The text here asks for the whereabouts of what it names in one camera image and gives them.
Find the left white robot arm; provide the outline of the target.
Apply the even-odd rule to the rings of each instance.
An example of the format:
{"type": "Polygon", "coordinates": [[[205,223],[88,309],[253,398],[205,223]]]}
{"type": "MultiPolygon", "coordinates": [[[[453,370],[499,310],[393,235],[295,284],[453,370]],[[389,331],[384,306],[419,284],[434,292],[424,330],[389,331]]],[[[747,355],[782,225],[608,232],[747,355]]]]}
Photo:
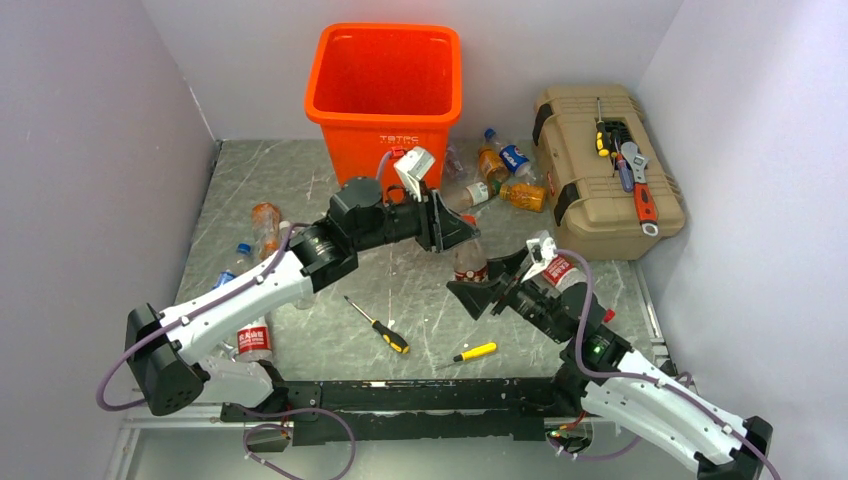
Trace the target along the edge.
{"type": "Polygon", "coordinates": [[[205,385],[224,381],[224,402],[272,420],[286,390],[267,363],[218,362],[213,348],[230,334],[285,304],[308,298],[358,268],[359,253],[407,239],[425,251],[449,251],[480,235],[426,184],[399,203],[380,183],[356,177],[329,200],[325,216],[302,225],[291,243],[223,286],[161,311],[146,304],[127,318],[124,362],[142,393],[139,404],[165,416],[192,404],[205,385]]]}

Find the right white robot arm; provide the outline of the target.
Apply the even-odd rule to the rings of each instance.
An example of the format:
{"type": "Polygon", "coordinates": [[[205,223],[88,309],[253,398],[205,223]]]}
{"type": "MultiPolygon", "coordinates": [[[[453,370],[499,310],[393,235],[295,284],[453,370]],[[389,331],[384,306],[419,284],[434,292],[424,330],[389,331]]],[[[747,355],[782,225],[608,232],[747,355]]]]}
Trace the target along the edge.
{"type": "Polygon", "coordinates": [[[701,398],[609,329],[601,319],[593,272],[581,255],[557,249],[544,256],[523,248],[489,260],[488,267],[488,281],[450,281],[447,288],[473,319],[486,310],[498,315],[510,309],[564,344],[550,391],[557,411],[612,420],[699,479],[757,479],[763,472],[780,478],[768,458],[772,425],[701,398]],[[522,266],[528,257],[538,267],[566,257],[582,267],[586,279],[551,294],[533,282],[532,268],[522,266]]]}

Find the red cap clear bottle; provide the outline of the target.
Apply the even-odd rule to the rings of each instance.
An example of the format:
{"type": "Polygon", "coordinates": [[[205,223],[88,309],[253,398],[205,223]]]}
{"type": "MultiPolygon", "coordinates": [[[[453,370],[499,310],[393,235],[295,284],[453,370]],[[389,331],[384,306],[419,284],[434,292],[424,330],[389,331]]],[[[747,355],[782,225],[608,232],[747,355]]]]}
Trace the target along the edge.
{"type": "Polygon", "coordinates": [[[482,283],[488,278],[488,261],[478,237],[463,242],[454,250],[454,280],[482,283]]]}

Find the orange label bottle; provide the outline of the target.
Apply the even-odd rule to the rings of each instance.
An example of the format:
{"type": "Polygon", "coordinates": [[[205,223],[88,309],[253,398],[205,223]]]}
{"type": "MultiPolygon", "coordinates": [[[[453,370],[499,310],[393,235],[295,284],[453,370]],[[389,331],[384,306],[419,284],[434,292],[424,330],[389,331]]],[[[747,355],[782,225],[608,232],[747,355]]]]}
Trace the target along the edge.
{"type": "Polygon", "coordinates": [[[256,204],[251,212],[251,221],[256,253],[258,259],[264,261],[279,250],[291,223],[280,208],[270,202],[256,204]]]}

